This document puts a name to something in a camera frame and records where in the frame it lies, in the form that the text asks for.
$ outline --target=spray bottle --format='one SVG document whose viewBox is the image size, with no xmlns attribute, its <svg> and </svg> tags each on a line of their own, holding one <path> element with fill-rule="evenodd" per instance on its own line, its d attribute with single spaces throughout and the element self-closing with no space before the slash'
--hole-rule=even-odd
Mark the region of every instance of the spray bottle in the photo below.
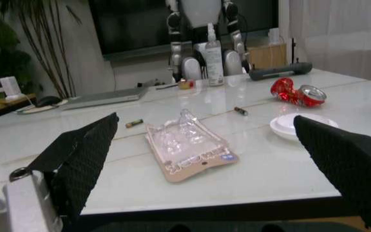
<svg viewBox="0 0 371 232">
<path fill-rule="evenodd" d="M 221 44 L 215 37 L 212 23 L 208 24 L 208 43 L 205 47 L 207 72 L 210 86 L 224 84 L 223 59 L 221 57 Z"/>
</svg>

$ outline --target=blue sticker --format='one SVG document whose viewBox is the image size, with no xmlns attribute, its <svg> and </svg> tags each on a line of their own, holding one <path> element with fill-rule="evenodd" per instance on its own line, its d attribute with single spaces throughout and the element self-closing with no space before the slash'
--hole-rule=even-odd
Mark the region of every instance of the blue sticker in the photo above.
<svg viewBox="0 0 371 232">
<path fill-rule="evenodd" d="M 236 159 L 236 157 L 232 154 L 228 154 L 228 155 L 222 155 L 221 158 L 223 160 L 227 160 L 227 161 L 233 161 Z"/>
</svg>

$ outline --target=white plate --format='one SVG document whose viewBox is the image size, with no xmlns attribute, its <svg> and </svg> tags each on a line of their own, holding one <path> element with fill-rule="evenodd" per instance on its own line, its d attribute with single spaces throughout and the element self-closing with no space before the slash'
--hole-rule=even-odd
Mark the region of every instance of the white plate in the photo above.
<svg viewBox="0 0 371 232">
<path fill-rule="evenodd" d="M 296 129 L 294 128 L 294 124 L 293 124 L 293 120 L 297 115 L 307 117 L 312 120 L 315 120 L 315 121 L 318 121 L 318 122 L 321 122 L 321 123 L 324 123 L 324 124 L 327 124 L 327 125 L 330 125 L 336 128 L 339 127 L 339 125 L 337 125 L 336 122 L 328 118 L 325 118 L 323 116 L 300 113 L 300 114 L 283 115 L 283 116 L 279 116 L 273 119 L 270 122 L 271 130 L 282 138 L 292 140 L 292 141 L 298 141 L 299 139 L 297 138 Z"/>
</svg>

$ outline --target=metal clamp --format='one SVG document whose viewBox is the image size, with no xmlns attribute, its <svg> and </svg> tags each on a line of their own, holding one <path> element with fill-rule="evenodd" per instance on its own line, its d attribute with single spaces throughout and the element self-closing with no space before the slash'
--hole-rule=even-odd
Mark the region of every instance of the metal clamp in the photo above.
<svg viewBox="0 0 371 232">
<path fill-rule="evenodd" d="M 28 168 L 18 168 L 9 174 L 9 182 L 14 182 L 16 180 L 22 179 L 32 174 L 32 171 Z"/>
</svg>

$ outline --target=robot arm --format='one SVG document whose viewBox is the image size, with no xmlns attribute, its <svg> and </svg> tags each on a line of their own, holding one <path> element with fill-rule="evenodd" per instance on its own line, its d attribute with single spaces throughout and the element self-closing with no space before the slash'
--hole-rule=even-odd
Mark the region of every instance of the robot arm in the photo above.
<svg viewBox="0 0 371 232">
<path fill-rule="evenodd" d="M 234 4 L 231 0 L 222 1 L 224 14 L 228 22 L 227 29 L 231 36 L 231 40 L 234 43 L 234 50 L 240 55 L 243 67 L 246 69 L 247 72 L 249 72 L 252 69 L 252 65 L 250 64 L 249 55 L 246 52 L 242 34 L 239 29 L 239 21 L 237 18 L 239 9 L 237 5 Z"/>
<path fill-rule="evenodd" d="M 181 16 L 178 10 L 177 0 L 166 0 L 166 5 L 171 11 L 167 18 L 167 26 L 169 29 L 170 42 L 171 42 L 171 68 L 172 76 L 176 82 L 181 79 Z"/>
</svg>

